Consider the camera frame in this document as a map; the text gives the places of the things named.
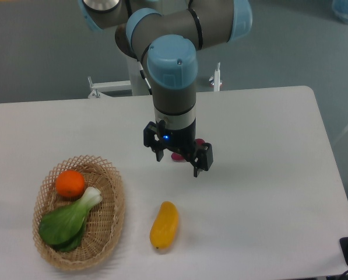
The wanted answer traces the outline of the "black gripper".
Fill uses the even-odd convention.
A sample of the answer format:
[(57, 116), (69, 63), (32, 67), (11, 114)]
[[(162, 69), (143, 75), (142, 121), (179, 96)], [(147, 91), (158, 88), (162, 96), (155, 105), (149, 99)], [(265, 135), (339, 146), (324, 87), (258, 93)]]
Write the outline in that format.
[(168, 129), (163, 120), (149, 122), (143, 130), (143, 144), (152, 150), (158, 162), (162, 160), (165, 149), (189, 155), (189, 162), (194, 167), (194, 177), (198, 177), (200, 172), (210, 169), (213, 163), (213, 148), (203, 139), (195, 140), (195, 133), (196, 120), (178, 130)]

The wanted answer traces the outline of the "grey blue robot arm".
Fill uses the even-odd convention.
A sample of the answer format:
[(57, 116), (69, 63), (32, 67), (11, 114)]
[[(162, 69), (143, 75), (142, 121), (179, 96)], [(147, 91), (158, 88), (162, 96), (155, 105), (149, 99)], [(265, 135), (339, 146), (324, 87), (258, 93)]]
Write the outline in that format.
[(142, 67), (153, 98), (155, 120), (143, 143), (161, 160), (164, 151), (181, 155), (194, 175), (210, 169), (211, 144), (197, 143), (196, 77), (199, 50), (229, 43), (249, 33), (248, 1), (189, 1), (186, 9), (164, 15), (159, 1), (79, 1), (92, 30), (119, 26), (127, 49)]

